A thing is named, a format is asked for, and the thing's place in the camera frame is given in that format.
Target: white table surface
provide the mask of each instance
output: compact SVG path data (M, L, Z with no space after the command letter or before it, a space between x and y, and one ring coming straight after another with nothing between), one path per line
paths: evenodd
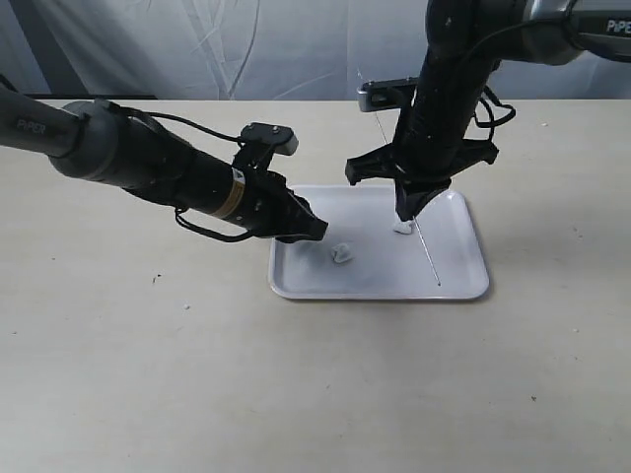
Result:
M383 143L352 102L132 104L292 126L293 184ZM269 241L0 149L0 471L629 471L631 101L517 106L453 187L493 279L474 304L291 303Z

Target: white backdrop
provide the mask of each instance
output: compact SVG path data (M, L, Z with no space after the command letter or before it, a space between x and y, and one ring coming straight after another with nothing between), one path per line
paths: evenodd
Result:
M426 0L14 1L35 3L92 94L353 99L358 71L417 75L427 45ZM20 32L0 26L0 73L47 92L15 51ZM631 66L590 54L563 67L506 62L492 85L505 98L629 98Z

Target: white tray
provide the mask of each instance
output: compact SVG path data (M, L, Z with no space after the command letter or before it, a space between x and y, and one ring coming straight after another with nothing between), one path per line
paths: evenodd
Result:
M296 186L294 190L329 222L329 228L323 241L273 241L269 282L279 296L471 300L487 291L489 277L461 194L443 192L418 216L426 252L416 229L412 235L392 230L396 222L392 186ZM341 242L350 244L354 258L336 264L330 249Z

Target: robotic arm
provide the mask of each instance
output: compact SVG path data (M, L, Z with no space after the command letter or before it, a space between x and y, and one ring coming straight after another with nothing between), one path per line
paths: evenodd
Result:
M393 179L403 221L418 215L458 172L495 161L493 129L515 116L486 87L502 60L563 65L588 50L631 62L631 5L625 0L430 0L426 30L429 48L418 79L368 83L359 91L363 111L401 108L392 143L346 166L351 185ZM487 100L509 112L495 120ZM479 101L488 122L475 115ZM491 129L488 140L463 138L472 118Z
M396 212L418 215L451 178L499 153L493 129L515 116L486 83L502 60L566 64L588 50L631 62L631 5L626 0L430 0L429 48L416 80L365 84L364 111L400 108L392 143L348 160L346 176L394 180ZM478 102L490 120L475 115ZM491 105L508 113L495 119ZM193 148L156 118L184 122L240 146L232 165ZM491 130L488 140L467 140L474 118ZM49 156L62 174L118 186L141 199L175 207L183 227L226 242L277 237L320 240L327 223L309 203L268 170L275 153L292 155L291 128L252 123L229 137L184 118L122 107L109 101L76 101L56 109L0 88L0 146ZM245 229L225 236L184 219L188 209Z

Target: white object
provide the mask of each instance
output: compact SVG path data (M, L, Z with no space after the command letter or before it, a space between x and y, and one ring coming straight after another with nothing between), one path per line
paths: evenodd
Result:
M333 261L337 264L345 263L353 259L351 247L348 243L339 243L331 249Z
M448 190L418 217L432 265L418 236L392 231L391 186L299 186L315 214L329 222L323 241L274 240L269 281L288 299L471 300L489 277L463 197ZM336 264L329 250L352 245L354 260Z
M401 222L400 220L398 222L395 222L394 225L392 226L392 229L397 232L398 234L402 234L402 235L412 235L412 225L414 225L411 221L410 222Z

